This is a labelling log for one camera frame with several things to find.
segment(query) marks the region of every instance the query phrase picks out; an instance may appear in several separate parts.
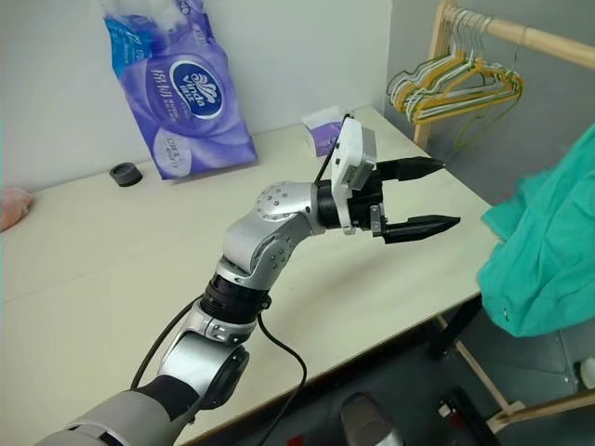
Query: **robotic arm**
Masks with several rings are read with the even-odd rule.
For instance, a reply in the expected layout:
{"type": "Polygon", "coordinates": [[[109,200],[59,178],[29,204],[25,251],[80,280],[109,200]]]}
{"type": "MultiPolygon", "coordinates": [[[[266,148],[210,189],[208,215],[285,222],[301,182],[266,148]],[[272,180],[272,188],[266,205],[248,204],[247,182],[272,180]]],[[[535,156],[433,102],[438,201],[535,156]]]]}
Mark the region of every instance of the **robotic arm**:
{"type": "Polygon", "coordinates": [[[157,377],[104,401],[39,446],[172,445],[200,410],[224,404],[248,364],[242,345],[271,304],[269,291],[304,239],[342,228],[371,230],[385,243],[421,240],[459,218],[418,216],[388,224],[382,182],[424,177],[443,167],[431,158],[376,162],[374,132],[346,117],[325,160],[330,180],[269,186],[234,223],[205,293],[193,304],[157,377]]]}

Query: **gray floor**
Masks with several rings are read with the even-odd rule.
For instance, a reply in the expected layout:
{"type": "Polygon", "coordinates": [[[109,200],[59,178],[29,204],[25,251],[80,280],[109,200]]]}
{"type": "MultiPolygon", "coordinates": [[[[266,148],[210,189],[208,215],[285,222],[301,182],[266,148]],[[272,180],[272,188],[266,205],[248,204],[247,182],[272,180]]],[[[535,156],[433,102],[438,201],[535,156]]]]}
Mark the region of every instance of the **gray floor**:
{"type": "MultiPolygon", "coordinates": [[[[481,313],[462,340],[509,401],[521,400],[529,405],[576,391],[572,364],[595,353],[592,333],[595,321],[557,334],[518,339],[481,313]]],[[[417,348],[292,414],[267,444],[285,445],[297,435],[304,435],[307,446],[345,444],[338,414],[342,402],[355,392],[374,396],[398,424],[408,446],[472,444],[436,413],[441,395],[456,385],[465,388],[485,418],[497,411],[496,403],[455,350],[434,363],[425,357],[424,348],[417,348]]],[[[258,435],[238,444],[254,445],[258,435]]],[[[506,446],[593,446],[595,408],[519,423],[507,427],[498,437],[506,446]]]]}

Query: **white table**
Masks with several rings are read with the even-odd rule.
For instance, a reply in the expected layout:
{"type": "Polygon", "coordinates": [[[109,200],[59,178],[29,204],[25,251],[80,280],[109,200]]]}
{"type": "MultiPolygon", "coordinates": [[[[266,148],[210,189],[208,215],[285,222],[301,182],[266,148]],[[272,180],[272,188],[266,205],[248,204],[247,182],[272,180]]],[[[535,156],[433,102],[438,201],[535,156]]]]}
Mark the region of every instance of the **white table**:
{"type": "MultiPolygon", "coordinates": [[[[379,161],[423,152],[371,108],[379,161]]],[[[255,137],[259,164],[179,183],[145,178],[118,188],[106,174],[35,194],[31,213],[3,234],[0,370],[3,444],[29,445],[129,386],[169,319],[203,292],[224,231],[277,180],[308,181],[321,160],[301,125],[255,137]],[[213,214],[210,204],[220,214],[213,214]]],[[[310,377],[475,295],[475,276],[496,239],[480,221],[488,205],[445,170],[385,186],[390,221],[461,216],[416,243],[385,245],[341,231],[304,242],[271,290],[271,331],[298,351],[310,377]]],[[[286,392],[291,357],[255,331],[252,356],[230,401],[199,413],[197,437],[286,392]]],[[[147,376],[153,376],[156,364],[147,376]]]]}

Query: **purple tissue package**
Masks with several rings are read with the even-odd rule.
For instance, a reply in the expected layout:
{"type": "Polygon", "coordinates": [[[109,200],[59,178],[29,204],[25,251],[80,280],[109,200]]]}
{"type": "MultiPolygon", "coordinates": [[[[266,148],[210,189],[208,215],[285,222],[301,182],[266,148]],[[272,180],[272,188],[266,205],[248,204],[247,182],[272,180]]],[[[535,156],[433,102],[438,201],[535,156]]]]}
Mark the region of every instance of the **purple tissue package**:
{"type": "Polygon", "coordinates": [[[200,0],[171,0],[168,30],[142,15],[109,10],[112,67],[162,179],[257,159],[228,60],[200,0]]]}

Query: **black lid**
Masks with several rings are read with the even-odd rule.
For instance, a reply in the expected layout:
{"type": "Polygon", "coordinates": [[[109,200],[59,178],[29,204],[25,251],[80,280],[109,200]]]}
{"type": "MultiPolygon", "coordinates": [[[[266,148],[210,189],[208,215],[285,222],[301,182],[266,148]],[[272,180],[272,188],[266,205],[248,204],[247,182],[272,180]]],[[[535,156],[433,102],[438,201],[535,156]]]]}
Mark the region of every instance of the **black lid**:
{"type": "Polygon", "coordinates": [[[110,170],[110,176],[121,188],[127,188],[142,180],[142,174],[132,163],[121,163],[110,170]]]}

